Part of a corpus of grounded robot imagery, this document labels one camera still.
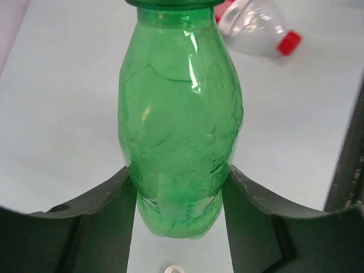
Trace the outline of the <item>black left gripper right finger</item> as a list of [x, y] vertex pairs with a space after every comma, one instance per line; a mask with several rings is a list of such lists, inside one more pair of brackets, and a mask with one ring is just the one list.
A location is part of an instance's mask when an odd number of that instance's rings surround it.
[[362, 272], [363, 206], [325, 213], [232, 167], [222, 188], [234, 272]]

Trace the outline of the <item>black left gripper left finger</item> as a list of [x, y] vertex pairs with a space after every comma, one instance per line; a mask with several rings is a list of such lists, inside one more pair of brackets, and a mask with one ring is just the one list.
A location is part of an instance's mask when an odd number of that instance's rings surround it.
[[47, 212], [1, 208], [1, 272], [126, 272], [135, 206], [122, 168]]

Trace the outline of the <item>green plastic bottle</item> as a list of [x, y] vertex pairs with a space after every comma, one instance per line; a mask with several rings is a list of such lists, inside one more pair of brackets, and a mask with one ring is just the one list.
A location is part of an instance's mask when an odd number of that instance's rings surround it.
[[118, 138], [139, 213], [161, 237], [198, 238], [222, 208], [242, 92], [214, 18], [217, 1], [132, 1], [119, 73]]

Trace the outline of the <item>red bottle cap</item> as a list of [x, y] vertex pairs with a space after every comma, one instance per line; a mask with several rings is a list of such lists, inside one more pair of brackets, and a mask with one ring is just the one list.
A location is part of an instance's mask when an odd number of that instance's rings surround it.
[[301, 41], [302, 41], [302, 36], [300, 34], [298, 34], [296, 31], [293, 30], [288, 31], [278, 44], [277, 50], [283, 56], [289, 56], [300, 45]]

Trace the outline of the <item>clear bottle red label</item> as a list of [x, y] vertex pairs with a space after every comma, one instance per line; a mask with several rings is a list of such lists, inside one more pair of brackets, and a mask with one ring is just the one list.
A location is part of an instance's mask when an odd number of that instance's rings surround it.
[[275, 1], [224, 1], [215, 7], [214, 14], [230, 49], [273, 60], [285, 57], [277, 46], [292, 29], [287, 27]]

